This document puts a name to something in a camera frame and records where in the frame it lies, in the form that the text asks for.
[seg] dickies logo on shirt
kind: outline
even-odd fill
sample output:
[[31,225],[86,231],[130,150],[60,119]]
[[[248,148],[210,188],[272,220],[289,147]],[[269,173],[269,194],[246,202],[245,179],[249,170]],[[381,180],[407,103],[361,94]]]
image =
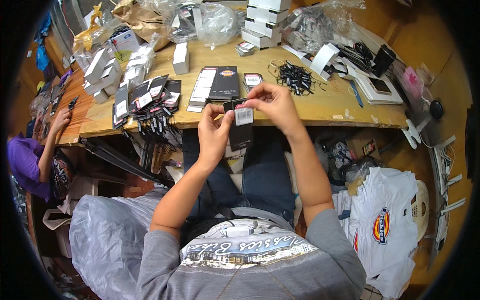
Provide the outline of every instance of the dickies logo on shirt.
[[359,252],[359,229],[355,231],[355,237],[353,238],[353,249],[356,253]]
[[383,207],[380,214],[373,222],[372,235],[373,238],[380,244],[387,244],[387,236],[390,231],[390,215],[388,209]]
[[235,72],[230,71],[230,70],[225,70],[225,71],[220,72],[219,74],[223,75],[223,76],[233,76],[235,74]]

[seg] stack of white boxes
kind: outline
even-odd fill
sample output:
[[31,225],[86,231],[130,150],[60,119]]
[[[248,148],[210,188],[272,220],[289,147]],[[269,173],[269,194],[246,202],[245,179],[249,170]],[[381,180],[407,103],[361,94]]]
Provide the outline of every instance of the stack of white boxes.
[[291,0],[250,0],[241,37],[260,50],[280,45],[279,23],[288,17]]
[[88,95],[93,95],[98,103],[103,103],[108,96],[117,92],[121,75],[122,70],[117,59],[110,58],[108,48],[101,49],[85,71],[84,90]]

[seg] box with blue logo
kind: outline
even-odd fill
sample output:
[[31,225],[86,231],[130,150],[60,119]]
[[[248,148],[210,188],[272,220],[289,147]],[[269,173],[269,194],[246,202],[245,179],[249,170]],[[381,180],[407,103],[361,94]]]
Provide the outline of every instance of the box with blue logo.
[[108,39],[108,42],[118,62],[122,63],[128,61],[132,52],[137,51],[140,45],[145,43],[145,40],[129,29],[114,38]]

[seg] person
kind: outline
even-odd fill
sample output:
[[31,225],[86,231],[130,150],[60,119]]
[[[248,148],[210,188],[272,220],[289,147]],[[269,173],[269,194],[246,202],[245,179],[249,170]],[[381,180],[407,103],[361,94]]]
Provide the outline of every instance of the person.
[[[183,132],[187,171],[154,211],[136,298],[360,299],[365,271],[340,226],[327,175],[290,92],[263,82],[247,98],[244,105],[270,118],[290,144],[306,237],[291,226],[295,195],[278,140],[255,128],[239,192],[219,163],[233,111],[217,119],[222,106],[208,104],[198,135]],[[225,212],[216,216],[220,223],[181,243],[187,217],[206,208]]]
[[62,205],[76,173],[78,153],[74,149],[55,147],[58,134],[70,122],[71,113],[64,108],[56,113],[45,146],[37,141],[42,130],[42,113],[37,115],[32,138],[20,132],[14,135],[16,111],[9,113],[7,158],[12,174],[29,193],[44,198],[52,207]]

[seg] brown paper bag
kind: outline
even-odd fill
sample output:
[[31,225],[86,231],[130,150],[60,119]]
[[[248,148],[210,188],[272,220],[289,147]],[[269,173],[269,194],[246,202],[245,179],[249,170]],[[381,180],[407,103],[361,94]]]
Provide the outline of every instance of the brown paper bag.
[[164,17],[157,12],[143,9],[136,1],[122,0],[112,10],[112,14],[133,30],[139,37],[150,42],[152,33],[161,34],[155,51],[169,43],[168,35],[171,27],[164,24]]

